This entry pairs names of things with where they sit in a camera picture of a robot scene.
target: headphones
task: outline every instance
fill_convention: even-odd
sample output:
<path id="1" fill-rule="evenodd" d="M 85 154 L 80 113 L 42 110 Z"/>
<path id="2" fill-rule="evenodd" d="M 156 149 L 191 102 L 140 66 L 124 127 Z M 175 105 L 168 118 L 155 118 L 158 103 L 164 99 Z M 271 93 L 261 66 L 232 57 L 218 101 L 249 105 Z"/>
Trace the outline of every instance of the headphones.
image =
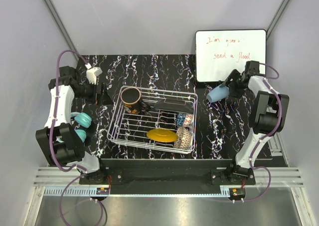
<path id="1" fill-rule="evenodd" d="M 89 128 L 91 123 L 92 123 L 92 118 L 88 116 L 85 113 L 79 113 L 79 112 L 71 112 L 71 118 L 74 117 L 74 120 L 80 125 L 83 126 L 84 128 Z M 85 141 L 86 139 L 86 132 L 85 130 L 75 130 L 75 133 L 80 137 L 82 142 Z"/>

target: ceramic cup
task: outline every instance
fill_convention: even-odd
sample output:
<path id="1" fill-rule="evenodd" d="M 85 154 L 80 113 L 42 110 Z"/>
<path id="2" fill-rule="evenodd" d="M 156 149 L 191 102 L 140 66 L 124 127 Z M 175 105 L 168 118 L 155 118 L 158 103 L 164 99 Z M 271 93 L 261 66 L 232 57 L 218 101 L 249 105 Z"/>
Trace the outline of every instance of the ceramic cup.
<path id="1" fill-rule="evenodd" d="M 193 143 L 193 137 L 186 128 L 179 127 L 176 134 L 178 139 L 174 142 L 174 148 L 185 150 Z"/>
<path id="2" fill-rule="evenodd" d="M 194 116 L 192 114 L 179 113 L 176 119 L 177 127 L 188 127 L 193 122 Z"/>
<path id="3" fill-rule="evenodd" d="M 128 87 L 121 93 L 121 101 L 125 110 L 133 115 L 142 111 L 149 111 L 151 107 L 142 100 L 142 94 L 138 88 Z"/>

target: whiteboard frame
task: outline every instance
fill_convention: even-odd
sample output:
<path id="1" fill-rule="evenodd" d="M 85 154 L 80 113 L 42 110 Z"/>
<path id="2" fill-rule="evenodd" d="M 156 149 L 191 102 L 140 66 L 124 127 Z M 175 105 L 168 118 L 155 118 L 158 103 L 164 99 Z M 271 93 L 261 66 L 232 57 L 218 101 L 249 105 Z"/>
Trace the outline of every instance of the whiteboard frame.
<path id="1" fill-rule="evenodd" d="M 263 30 L 263 31 L 265 31 L 265 64 L 266 64 L 266 61 L 267 61 L 267 59 L 266 59 L 266 56 L 267 56 L 267 30 L 265 30 L 265 29 L 262 29 L 262 28 L 258 28 L 258 29 L 231 29 L 231 30 L 198 30 L 197 32 L 195 32 L 195 70 L 196 70 L 196 81 L 197 82 L 200 82 L 200 83 L 215 83 L 215 82 L 219 82 L 219 81 L 224 81 L 224 80 L 219 80 L 219 81 L 198 81 L 197 80 L 197 45 L 196 45 L 196 34 L 199 32 L 199 31 L 234 31 L 234 30 L 236 30 L 236 31 L 240 31 L 240 30 L 242 30 L 242 31 L 244 31 L 244 30 Z"/>

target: wire dish rack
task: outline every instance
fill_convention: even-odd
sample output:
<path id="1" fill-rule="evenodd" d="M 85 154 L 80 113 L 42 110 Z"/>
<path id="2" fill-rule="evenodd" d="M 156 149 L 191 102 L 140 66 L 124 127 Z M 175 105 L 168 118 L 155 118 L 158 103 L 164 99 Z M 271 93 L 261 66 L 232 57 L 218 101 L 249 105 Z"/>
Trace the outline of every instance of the wire dish rack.
<path id="1" fill-rule="evenodd" d="M 127 87 L 130 86 L 123 86 L 120 90 L 107 134 L 108 140 L 118 145 L 181 154 L 189 154 L 194 150 L 197 113 L 197 95 L 195 93 L 137 87 L 142 93 L 143 101 L 151 106 L 151 110 L 138 115 L 132 115 L 125 111 L 120 99 L 122 91 Z M 184 100 L 192 105 L 194 109 L 194 120 L 189 125 L 188 130 L 190 131 L 193 140 L 192 144 L 187 149 L 175 149 L 173 148 L 173 142 L 161 143 L 147 137 L 147 132 L 151 129 L 162 128 L 174 132 L 177 131 L 177 126 L 175 124 L 177 112 L 155 110 L 153 108 L 155 103 L 161 99 Z"/>

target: gray wall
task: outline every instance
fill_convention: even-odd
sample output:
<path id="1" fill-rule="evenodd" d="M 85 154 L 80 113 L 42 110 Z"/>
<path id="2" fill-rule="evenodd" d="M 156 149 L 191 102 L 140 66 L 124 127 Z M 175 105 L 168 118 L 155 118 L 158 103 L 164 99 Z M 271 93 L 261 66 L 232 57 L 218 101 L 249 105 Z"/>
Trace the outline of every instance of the gray wall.
<path id="1" fill-rule="evenodd" d="M 301 172 L 319 222 L 319 1 L 292 0 L 267 44 L 267 60 L 281 77 L 272 84 L 290 96 L 282 137 Z"/>
<path id="2" fill-rule="evenodd" d="M 19 226 L 38 166 L 35 139 L 49 113 L 49 80 L 67 48 L 42 0 L 0 0 L 0 225 Z M 75 65 L 72 56 L 63 64 Z"/>
<path id="3" fill-rule="evenodd" d="M 205 29 L 267 29 L 282 0 L 52 0 L 81 54 L 190 54 Z"/>

